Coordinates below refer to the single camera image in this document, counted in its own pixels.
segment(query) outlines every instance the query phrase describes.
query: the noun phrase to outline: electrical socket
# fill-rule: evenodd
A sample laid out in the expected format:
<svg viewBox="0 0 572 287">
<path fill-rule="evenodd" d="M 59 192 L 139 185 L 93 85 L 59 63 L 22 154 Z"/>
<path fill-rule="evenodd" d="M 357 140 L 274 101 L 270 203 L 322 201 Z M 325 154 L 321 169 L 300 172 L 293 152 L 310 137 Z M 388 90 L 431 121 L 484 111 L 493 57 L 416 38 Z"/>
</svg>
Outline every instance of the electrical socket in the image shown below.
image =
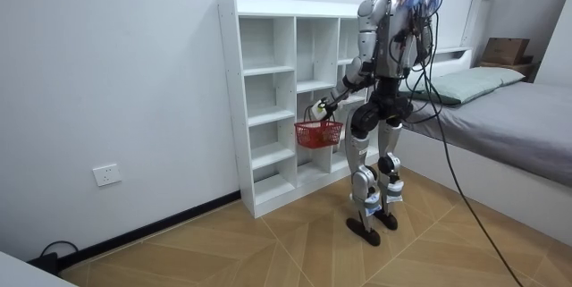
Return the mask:
<svg viewBox="0 0 572 287">
<path fill-rule="evenodd" d="M 93 169 L 93 174 L 96 177 L 97 186 L 104 186 L 122 180 L 122 176 L 119 174 L 119 167 L 117 167 L 117 165 L 95 168 Z"/>
</svg>

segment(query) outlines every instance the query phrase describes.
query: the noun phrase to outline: robot leg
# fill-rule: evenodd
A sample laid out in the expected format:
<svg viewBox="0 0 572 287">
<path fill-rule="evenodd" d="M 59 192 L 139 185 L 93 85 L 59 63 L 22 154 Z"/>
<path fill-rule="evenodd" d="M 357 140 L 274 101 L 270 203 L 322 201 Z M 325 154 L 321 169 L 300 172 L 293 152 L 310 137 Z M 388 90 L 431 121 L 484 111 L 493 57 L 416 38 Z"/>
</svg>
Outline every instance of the robot leg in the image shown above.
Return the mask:
<svg viewBox="0 0 572 287">
<path fill-rule="evenodd" d="M 346 225 L 358 236 L 362 237 L 372 246 L 379 246 L 381 238 L 372 226 L 372 215 L 381 210 L 380 191 L 376 185 L 375 170 L 367 165 L 366 155 L 369 145 L 369 136 L 362 133 L 355 136 L 352 131 L 352 119 L 356 110 L 349 112 L 346 123 L 346 157 L 351 171 L 351 199 L 356 204 L 360 221 L 349 218 Z"/>
<path fill-rule="evenodd" d="M 397 119 L 381 121 L 379 124 L 380 158 L 377 165 L 380 176 L 377 185 L 382 192 L 382 210 L 375 212 L 375 217 L 390 230 L 397 230 L 398 227 L 397 219 L 391 213 L 391 202 L 403 200 L 403 181 L 399 175 L 401 161 L 393 155 L 401 128 L 401 121 Z"/>
</svg>

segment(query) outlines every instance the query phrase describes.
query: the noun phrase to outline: green pillow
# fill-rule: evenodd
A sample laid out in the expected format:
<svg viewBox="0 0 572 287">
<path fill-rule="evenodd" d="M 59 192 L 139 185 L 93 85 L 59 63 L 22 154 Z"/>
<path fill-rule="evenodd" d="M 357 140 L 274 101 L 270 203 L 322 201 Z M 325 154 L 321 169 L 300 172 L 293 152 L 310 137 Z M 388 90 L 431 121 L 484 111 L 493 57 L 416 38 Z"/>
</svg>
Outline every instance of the green pillow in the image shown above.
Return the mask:
<svg viewBox="0 0 572 287">
<path fill-rule="evenodd" d="M 520 72 L 511 69 L 478 67 L 433 78 L 432 84 L 439 92 L 444 105 L 457 106 L 493 92 L 499 87 L 513 84 L 524 77 Z M 412 77 L 415 80 L 409 83 L 411 88 L 415 85 L 416 78 Z M 409 90 L 404 91 L 404 93 L 406 96 L 411 94 Z M 439 99 L 434 92 L 432 92 L 431 97 L 433 101 L 438 102 Z M 429 100 L 425 91 L 425 84 L 416 87 L 413 98 Z"/>
</svg>

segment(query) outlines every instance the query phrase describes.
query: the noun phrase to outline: red basket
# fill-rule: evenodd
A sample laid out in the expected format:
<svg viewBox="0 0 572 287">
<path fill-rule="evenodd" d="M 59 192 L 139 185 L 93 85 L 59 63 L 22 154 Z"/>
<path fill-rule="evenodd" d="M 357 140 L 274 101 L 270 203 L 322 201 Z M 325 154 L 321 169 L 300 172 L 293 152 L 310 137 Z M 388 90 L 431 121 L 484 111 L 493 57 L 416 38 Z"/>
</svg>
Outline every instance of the red basket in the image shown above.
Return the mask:
<svg viewBox="0 0 572 287">
<path fill-rule="evenodd" d="M 305 148 L 325 148 L 340 141 L 342 122 L 296 122 L 298 144 Z"/>
</svg>

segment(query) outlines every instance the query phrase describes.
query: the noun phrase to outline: wooden floor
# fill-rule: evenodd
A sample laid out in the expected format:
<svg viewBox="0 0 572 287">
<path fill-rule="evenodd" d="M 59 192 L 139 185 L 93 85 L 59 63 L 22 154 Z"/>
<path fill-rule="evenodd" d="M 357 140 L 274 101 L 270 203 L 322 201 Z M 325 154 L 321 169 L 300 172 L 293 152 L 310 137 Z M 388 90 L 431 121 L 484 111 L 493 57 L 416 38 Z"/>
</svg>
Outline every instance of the wooden floor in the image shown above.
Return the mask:
<svg viewBox="0 0 572 287">
<path fill-rule="evenodd" d="M 377 248 L 345 226 L 357 213 L 344 179 L 259 219 L 231 204 L 63 277 L 89 287 L 516 286 L 456 193 L 407 170 L 402 177 L 400 228 L 375 220 Z M 524 286 L 572 286 L 572 248 L 474 206 Z"/>
</svg>

